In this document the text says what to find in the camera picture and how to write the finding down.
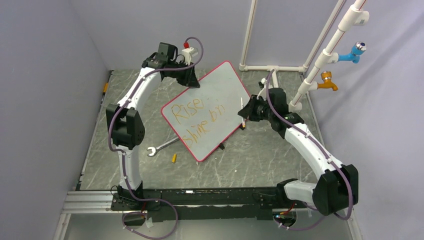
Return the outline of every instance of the black linear rail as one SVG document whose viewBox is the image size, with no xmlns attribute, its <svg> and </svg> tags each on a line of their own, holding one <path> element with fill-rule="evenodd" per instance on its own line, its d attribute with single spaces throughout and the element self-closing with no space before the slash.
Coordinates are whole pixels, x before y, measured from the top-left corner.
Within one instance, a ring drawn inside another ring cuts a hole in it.
<svg viewBox="0 0 424 240">
<path fill-rule="evenodd" d="M 275 187 L 143 190 L 145 198 L 161 198 L 172 203 L 177 209 L 180 220 L 236 218 L 272 220 L 272 209 L 288 209 L 293 204 L 292 201 L 277 201 L 275 193 Z M 113 199 L 115 200 L 111 206 L 113 211 L 142 209 L 142 204 L 125 204 L 117 195 L 114 195 Z M 296 208 L 304 207 L 302 203 L 297 202 Z M 153 217 L 154 222 L 175 219 L 174 211 L 166 203 L 149 202 L 144 209 L 148 210 L 148 215 Z"/>
</svg>

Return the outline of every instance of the cable tie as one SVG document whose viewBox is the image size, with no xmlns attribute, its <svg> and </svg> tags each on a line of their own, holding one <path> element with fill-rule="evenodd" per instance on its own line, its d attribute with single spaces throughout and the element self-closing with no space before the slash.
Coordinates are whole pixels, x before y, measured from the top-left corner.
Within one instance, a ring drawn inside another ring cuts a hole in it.
<svg viewBox="0 0 424 240">
<path fill-rule="evenodd" d="M 311 132 L 310 131 L 306 131 L 306 134 L 305 134 L 305 138 L 307 139 L 307 138 L 309 138 L 309 136 L 311 135 Z"/>
</svg>

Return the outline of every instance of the white marker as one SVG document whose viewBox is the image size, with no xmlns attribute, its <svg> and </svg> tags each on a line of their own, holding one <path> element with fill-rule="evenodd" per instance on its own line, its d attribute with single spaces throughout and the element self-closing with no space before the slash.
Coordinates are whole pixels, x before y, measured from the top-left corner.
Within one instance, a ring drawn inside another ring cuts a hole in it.
<svg viewBox="0 0 424 240">
<path fill-rule="evenodd" d="M 241 109 L 243 109 L 243 108 L 245 107 L 245 106 L 243 105 L 243 97 L 241 97 L 240 99 L 241 99 Z M 241 126 L 242 126 L 243 128 L 245 128 L 245 127 L 246 127 L 246 122 L 245 122 L 244 117 L 241 117 Z"/>
</svg>

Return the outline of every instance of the yellow marker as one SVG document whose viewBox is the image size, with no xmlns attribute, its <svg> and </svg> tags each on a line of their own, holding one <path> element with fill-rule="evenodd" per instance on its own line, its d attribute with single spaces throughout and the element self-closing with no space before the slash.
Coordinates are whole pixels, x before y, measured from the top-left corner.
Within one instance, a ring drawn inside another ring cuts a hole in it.
<svg viewBox="0 0 424 240">
<path fill-rule="evenodd" d="M 106 82 L 106 84 L 104 84 L 104 87 L 103 87 L 103 94 L 102 94 L 102 96 L 101 96 L 101 102 L 103 103 L 103 100 L 105 99 L 105 94 L 106 94 L 106 91 L 108 90 L 108 85 L 109 85 L 109 83 L 107 83 Z"/>
</svg>

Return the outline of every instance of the whiteboard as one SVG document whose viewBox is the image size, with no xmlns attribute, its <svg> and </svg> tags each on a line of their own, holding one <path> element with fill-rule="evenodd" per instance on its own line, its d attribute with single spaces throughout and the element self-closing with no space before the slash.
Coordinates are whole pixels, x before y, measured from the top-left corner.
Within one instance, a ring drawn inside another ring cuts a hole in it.
<svg viewBox="0 0 424 240">
<path fill-rule="evenodd" d="M 165 104 L 161 113 L 198 162 L 204 161 L 242 123 L 237 112 L 250 94 L 229 61 Z"/>
</svg>

